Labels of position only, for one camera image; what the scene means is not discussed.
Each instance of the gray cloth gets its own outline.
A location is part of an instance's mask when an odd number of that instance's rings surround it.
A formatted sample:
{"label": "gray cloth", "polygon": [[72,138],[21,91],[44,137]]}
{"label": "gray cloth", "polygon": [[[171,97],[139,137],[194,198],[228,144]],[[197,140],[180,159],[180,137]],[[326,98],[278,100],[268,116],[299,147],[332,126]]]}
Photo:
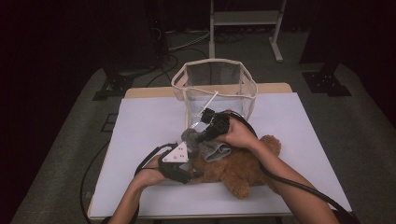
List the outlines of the gray cloth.
{"label": "gray cloth", "polygon": [[230,145],[217,140],[197,143],[196,139],[200,135],[201,133],[196,132],[194,129],[187,129],[181,135],[181,139],[186,142],[186,145],[192,151],[192,154],[196,154],[199,151],[207,162],[219,161],[230,155]]}

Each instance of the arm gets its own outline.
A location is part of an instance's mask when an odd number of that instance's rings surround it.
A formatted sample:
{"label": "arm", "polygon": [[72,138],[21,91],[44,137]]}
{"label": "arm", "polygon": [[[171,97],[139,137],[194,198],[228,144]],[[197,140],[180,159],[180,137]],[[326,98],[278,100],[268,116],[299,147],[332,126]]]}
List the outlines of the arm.
{"label": "arm", "polygon": [[148,186],[157,185],[165,180],[165,177],[159,171],[153,169],[157,167],[158,156],[154,157],[154,159],[145,166],[145,169],[140,171],[131,181],[113,217],[108,223],[130,223],[139,205],[143,190]]}
{"label": "arm", "polygon": [[[248,128],[236,119],[230,119],[228,133],[218,137],[220,141],[229,143],[234,147],[244,147],[250,150],[262,165],[274,175],[278,175],[313,188],[302,175],[297,173],[271,150],[256,138]],[[304,224],[309,223],[338,223],[330,206],[320,198],[275,180],[272,184],[275,191],[283,198],[291,212]]]}

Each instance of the dark background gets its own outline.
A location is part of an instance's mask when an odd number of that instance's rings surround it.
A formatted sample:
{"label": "dark background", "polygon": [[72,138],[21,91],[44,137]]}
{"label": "dark background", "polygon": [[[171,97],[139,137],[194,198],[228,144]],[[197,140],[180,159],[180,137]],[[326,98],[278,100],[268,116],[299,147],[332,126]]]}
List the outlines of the dark background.
{"label": "dark background", "polygon": [[[158,66],[166,52],[161,43],[152,43],[152,26],[177,31],[208,28],[209,1],[159,1],[163,24],[151,21],[160,13],[155,9],[157,1],[147,1],[152,4],[148,6],[142,2],[1,1],[1,121],[5,124],[0,151],[1,222],[12,219],[79,93],[97,69],[120,64],[132,69]],[[216,2],[222,10],[277,7],[275,0]],[[395,125],[394,9],[385,0],[289,0],[282,30],[311,28],[301,62],[322,63],[329,54],[336,55],[358,74]],[[136,57],[139,52],[146,52],[144,60]]]}

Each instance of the mesh bag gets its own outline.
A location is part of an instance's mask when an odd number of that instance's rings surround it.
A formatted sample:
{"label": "mesh bag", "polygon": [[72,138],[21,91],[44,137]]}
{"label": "mesh bag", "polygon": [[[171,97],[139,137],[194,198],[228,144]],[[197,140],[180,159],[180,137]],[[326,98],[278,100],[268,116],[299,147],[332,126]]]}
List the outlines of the mesh bag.
{"label": "mesh bag", "polygon": [[186,128],[199,122],[206,105],[215,112],[231,109],[248,120],[257,94],[256,82],[246,67],[225,59],[185,63],[172,86],[177,99],[186,104]]}

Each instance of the brown fur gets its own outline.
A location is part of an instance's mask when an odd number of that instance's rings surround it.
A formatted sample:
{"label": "brown fur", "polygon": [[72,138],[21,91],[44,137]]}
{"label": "brown fur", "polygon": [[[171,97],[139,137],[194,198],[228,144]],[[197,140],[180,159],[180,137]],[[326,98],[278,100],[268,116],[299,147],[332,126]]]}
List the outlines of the brown fur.
{"label": "brown fur", "polygon": [[[272,135],[265,135],[260,140],[274,154],[279,155],[281,146],[279,140]],[[222,181],[227,190],[238,199],[244,199],[249,195],[250,186],[268,185],[267,176],[262,172],[259,160],[245,148],[233,147],[230,155],[212,162],[206,162],[199,154],[191,160],[191,169],[204,172],[204,176],[195,178],[191,182]]]}

